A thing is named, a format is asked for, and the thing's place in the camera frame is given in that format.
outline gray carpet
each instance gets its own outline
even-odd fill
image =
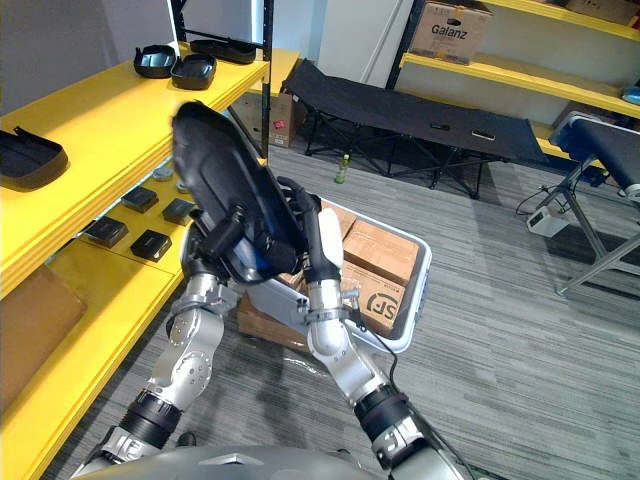
[[[331,164],[277,148],[271,158],[276,173],[430,244],[423,318],[400,357],[396,382],[470,463],[510,480],[640,478],[640,304],[633,298],[640,281],[605,272],[594,280],[603,288],[556,296],[554,287],[585,265],[551,253],[557,249],[514,215],[521,199],[560,177],[491,164],[481,200],[473,201],[357,170],[337,185]],[[638,230],[638,212],[612,189],[585,191],[579,198],[599,230],[620,237]],[[164,315],[44,478],[68,478],[120,420],[166,342]],[[240,335],[230,321],[214,365],[212,383],[177,433],[192,429],[202,443],[348,448],[380,471],[317,362]]]

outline box on shelf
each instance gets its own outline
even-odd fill
[[[609,22],[628,25],[640,10],[640,4],[629,0],[569,0],[567,9]]]
[[[0,410],[86,311],[84,302],[49,268],[39,267],[0,302]]]
[[[281,324],[266,313],[257,310],[249,297],[245,295],[240,301],[236,313],[238,330],[241,333],[263,338],[270,342],[309,353],[307,339],[295,330]]]
[[[492,16],[482,2],[428,0],[409,51],[468,64],[480,47]]]
[[[343,242],[344,258],[406,287],[418,255],[412,241],[362,220],[356,220]]]
[[[356,221],[356,214],[345,210],[344,208],[340,208],[337,205],[332,205],[325,200],[322,200],[322,208],[330,208],[334,212],[336,212],[338,221],[340,222],[340,231],[342,232],[342,238],[344,239],[348,235],[349,230],[351,230],[351,227]]]
[[[245,93],[233,108],[249,132],[258,141],[262,135],[262,96],[257,93]],[[296,135],[296,130],[304,122],[306,109],[288,93],[271,97],[269,113],[269,143],[288,148]]]
[[[398,315],[404,287],[349,262],[342,266],[342,289],[360,290],[360,313],[367,327],[388,337]]]

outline black shelf frame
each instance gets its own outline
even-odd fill
[[[184,23],[182,10],[187,4],[187,0],[171,0],[171,10],[173,13],[173,25],[176,30],[176,39],[178,42],[186,42],[187,34],[197,35],[199,37],[211,38],[214,40],[233,40],[246,47],[256,47],[262,50],[262,59],[269,62],[269,70],[266,75],[266,81],[262,82],[262,136],[260,143],[256,142],[253,135],[249,132],[240,117],[229,106],[229,113],[242,129],[248,140],[256,149],[258,154],[265,160],[269,157],[269,112],[271,110],[271,58],[272,58],[272,42],[273,42],[273,4],[274,0],[263,0],[263,21],[262,21],[262,43],[247,42],[236,38],[224,37],[208,32],[200,32],[187,28]]]

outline shelf board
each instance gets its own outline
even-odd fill
[[[581,13],[572,12],[564,7],[541,3],[535,0],[485,0],[488,5],[509,8],[520,12],[552,18],[561,22],[571,23],[592,30],[616,35],[636,42],[640,42],[640,30],[636,30],[618,23],[608,22],[600,18],[590,17]]]
[[[182,103],[224,110],[267,68],[220,61],[208,90],[187,91],[142,78],[127,61],[1,117],[5,131],[19,125],[60,143],[70,167],[32,192],[0,187],[0,298],[168,155]]]
[[[494,55],[477,53],[471,64],[460,65],[405,53],[401,65],[405,63],[491,80],[640,118],[640,106],[619,98],[616,87]]]
[[[87,311],[4,412],[2,478],[40,477],[182,279],[78,240],[49,267]]]
[[[282,83],[289,77],[296,62],[300,58],[300,52],[274,48],[271,55],[271,96],[278,97],[282,90]],[[249,89],[252,93],[262,93],[262,82],[254,83]]]

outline brown cardboard box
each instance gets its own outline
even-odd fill
[[[468,64],[478,50],[493,14],[474,0],[427,1],[409,51]]]
[[[348,210],[345,210],[344,208],[332,205],[325,200],[321,200],[321,203],[323,209],[330,208],[334,212],[336,212],[338,221],[340,222],[340,231],[342,232],[342,238],[344,239],[351,230],[351,227],[355,223],[356,218],[358,218],[357,215],[355,213],[351,213]]]
[[[0,302],[0,410],[31,377],[86,311],[51,270],[39,267]]]
[[[303,335],[257,310],[247,295],[240,301],[236,318],[238,330],[242,333],[309,353],[307,339]]]
[[[613,23],[628,25],[640,9],[638,2],[628,0],[569,0],[567,9]]]
[[[245,93],[233,104],[233,108],[254,138],[260,141],[262,97],[257,93]],[[305,115],[306,109],[302,103],[295,102],[292,95],[280,93],[277,97],[271,97],[269,143],[288,148]]]
[[[285,284],[287,287],[293,288],[294,290],[300,291],[301,284],[303,283],[304,273],[300,270],[295,275],[291,275],[290,273],[281,273],[276,277],[276,279]]]
[[[403,287],[409,283],[418,255],[418,245],[412,241],[356,220],[343,246],[347,261]]]
[[[342,289],[360,289],[360,312],[368,327],[383,337],[393,330],[404,288],[364,268],[345,262]]]

